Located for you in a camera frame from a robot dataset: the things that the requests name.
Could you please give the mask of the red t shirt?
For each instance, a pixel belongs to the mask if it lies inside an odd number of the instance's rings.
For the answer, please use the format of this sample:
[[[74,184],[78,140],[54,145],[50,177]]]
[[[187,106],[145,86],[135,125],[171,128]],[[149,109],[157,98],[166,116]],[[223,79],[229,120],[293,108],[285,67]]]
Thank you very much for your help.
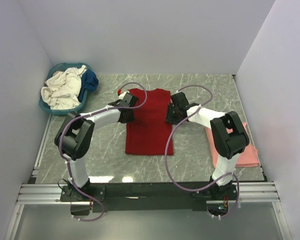
[[[171,93],[156,88],[147,92],[132,88],[129,92],[139,98],[139,105],[133,111],[135,120],[126,124],[125,153],[138,156],[163,156],[172,125],[166,122]]]

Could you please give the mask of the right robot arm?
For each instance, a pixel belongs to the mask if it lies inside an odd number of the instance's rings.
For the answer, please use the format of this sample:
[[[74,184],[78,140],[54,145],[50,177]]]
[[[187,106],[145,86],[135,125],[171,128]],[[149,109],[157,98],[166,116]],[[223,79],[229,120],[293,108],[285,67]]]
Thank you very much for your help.
[[[196,189],[183,187],[173,179],[168,167],[167,154],[174,133],[172,131],[167,139],[164,151],[164,164],[172,183],[187,192],[209,190],[211,197],[216,200],[220,200],[223,196],[231,193],[235,189],[233,177],[236,164],[240,155],[250,144],[247,131],[239,115],[235,111],[223,113],[210,110],[198,103],[189,103],[186,95],[180,91],[171,96],[166,121],[176,124],[176,127],[188,121],[210,129],[213,144],[217,151],[216,167],[208,185]]]

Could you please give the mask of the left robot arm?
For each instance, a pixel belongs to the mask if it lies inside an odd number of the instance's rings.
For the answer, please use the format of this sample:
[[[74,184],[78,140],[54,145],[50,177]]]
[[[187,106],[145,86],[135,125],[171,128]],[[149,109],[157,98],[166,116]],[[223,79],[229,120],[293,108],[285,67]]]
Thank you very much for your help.
[[[109,124],[133,122],[134,108],[138,103],[138,97],[125,91],[119,95],[118,100],[99,110],[81,114],[74,111],[68,113],[54,139],[68,171],[67,188],[62,191],[63,196],[72,197],[79,202],[90,200],[96,195],[97,190],[90,185],[84,159],[93,133]]]

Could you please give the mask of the blue t shirt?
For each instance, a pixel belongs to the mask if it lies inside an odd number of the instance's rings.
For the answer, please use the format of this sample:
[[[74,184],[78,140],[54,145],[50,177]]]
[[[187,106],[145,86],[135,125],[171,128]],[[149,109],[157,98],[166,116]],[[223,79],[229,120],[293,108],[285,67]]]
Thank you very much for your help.
[[[99,85],[99,80],[96,74],[91,70],[87,69],[81,77],[81,89],[78,95],[78,101],[82,102],[85,91],[93,93]]]

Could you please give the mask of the cream white t shirt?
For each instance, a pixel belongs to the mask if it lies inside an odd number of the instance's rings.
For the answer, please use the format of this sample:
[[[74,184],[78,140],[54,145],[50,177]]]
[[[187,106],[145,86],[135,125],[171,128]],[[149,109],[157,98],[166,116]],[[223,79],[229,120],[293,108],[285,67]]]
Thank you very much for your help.
[[[51,110],[69,110],[78,107],[82,76],[87,70],[87,66],[83,64],[81,67],[69,67],[64,71],[57,71],[41,88],[43,102]]]

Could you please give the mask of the black base beam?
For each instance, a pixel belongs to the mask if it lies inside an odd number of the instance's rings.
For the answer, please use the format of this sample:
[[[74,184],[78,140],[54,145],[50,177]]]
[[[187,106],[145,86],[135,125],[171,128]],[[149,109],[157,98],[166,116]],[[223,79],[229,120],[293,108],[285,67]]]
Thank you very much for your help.
[[[71,203],[70,211],[78,216],[87,216],[89,211],[146,211],[146,210],[192,210],[207,211],[209,201],[234,201],[238,196],[237,186],[230,182],[225,186],[214,184],[208,189],[206,181],[182,182],[184,191],[172,182],[145,183],[91,183],[79,193],[71,183],[62,186],[60,201]]]

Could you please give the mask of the folded pink t shirt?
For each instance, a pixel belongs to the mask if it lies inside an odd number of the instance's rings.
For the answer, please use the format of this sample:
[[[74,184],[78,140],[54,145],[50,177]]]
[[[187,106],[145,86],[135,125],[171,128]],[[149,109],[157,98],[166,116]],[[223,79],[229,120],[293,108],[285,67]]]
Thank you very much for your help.
[[[212,130],[206,127],[205,132],[209,142],[209,148],[211,152],[213,166],[215,168],[217,166],[218,152],[215,148]],[[257,167],[259,163],[260,161],[258,159],[258,150],[254,147],[252,143],[250,143],[238,158],[236,162],[236,167],[244,167],[244,168]]]

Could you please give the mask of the aluminium rail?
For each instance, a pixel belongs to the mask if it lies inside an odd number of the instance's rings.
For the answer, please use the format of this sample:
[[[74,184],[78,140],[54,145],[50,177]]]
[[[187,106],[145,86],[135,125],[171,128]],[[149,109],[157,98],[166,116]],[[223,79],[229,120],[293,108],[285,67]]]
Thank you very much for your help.
[[[230,201],[236,198],[245,203],[279,202],[280,197],[273,182],[236,182],[233,180],[234,190],[227,194]],[[210,191],[201,192],[184,191],[172,182],[110,182],[110,177],[97,179],[90,177],[90,186],[94,190],[95,199],[100,202],[107,198],[137,199],[150,197],[180,197],[193,194],[194,197],[203,198],[208,202],[220,202],[223,197],[215,198]],[[73,197],[63,196],[67,184],[22,184],[17,202],[20,204],[53,204],[60,202],[76,202]]]

